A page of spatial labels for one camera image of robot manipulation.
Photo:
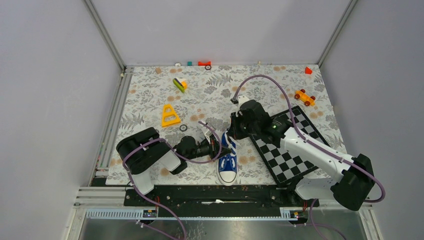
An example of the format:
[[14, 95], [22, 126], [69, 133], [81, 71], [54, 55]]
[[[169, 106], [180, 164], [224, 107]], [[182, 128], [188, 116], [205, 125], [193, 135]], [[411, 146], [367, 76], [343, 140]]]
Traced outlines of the white shoelace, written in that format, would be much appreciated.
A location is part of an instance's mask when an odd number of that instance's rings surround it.
[[221, 168], [226, 168], [226, 164], [230, 164], [232, 169], [237, 167], [237, 147], [235, 140], [229, 135], [229, 131], [226, 130], [222, 134], [222, 145], [230, 148], [232, 153], [222, 157]]

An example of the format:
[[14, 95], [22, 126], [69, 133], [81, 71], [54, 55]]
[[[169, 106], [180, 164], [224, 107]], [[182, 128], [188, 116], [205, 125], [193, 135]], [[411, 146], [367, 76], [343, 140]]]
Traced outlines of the blue canvas sneaker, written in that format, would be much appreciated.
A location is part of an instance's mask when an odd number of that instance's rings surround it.
[[229, 135], [228, 130], [222, 134], [221, 143], [223, 147], [229, 148], [230, 153], [218, 159], [217, 176], [224, 186], [231, 186], [236, 182], [238, 175], [237, 143]]

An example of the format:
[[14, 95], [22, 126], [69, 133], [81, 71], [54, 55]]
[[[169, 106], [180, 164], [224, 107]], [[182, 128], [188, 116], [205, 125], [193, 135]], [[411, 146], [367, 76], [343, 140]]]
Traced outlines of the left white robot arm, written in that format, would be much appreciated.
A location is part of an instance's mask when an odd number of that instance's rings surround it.
[[130, 182], [138, 189], [136, 199], [144, 206], [155, 200], [150, 167], [156, 162], [162, 163], [170, 173], [176, 175], [187, 168], [187, 160], [205, 156], [221, 158], [231, 153], [231, 149], [222, 145], [210, 130], [200, 142], [192, 136], [184, 136], [171, 147], [153, 127], [124, 138], [117, 144], [116, 151]]

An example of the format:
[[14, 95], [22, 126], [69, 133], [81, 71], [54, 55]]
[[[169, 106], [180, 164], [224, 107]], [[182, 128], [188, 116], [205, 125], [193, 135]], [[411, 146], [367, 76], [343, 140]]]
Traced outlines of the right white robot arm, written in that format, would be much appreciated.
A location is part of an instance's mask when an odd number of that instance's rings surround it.
[[292, 157], [299, 156], [326, 172], [327, 179], [301, 178], [287, 191], [287, 201], [293, 206], [305, 200], [334, 200], [351, 211], [358, 211], [377, 182], [370, 159], [354, 157], [332, 149], [298, 129], [295, 120], [283, 116], [271, 117], [262, 105], [245, 96], [232, 98], [237, 111], [231, 113], [229, 136], [235, 140], [259, 138], [265, 145], [283, 149]]

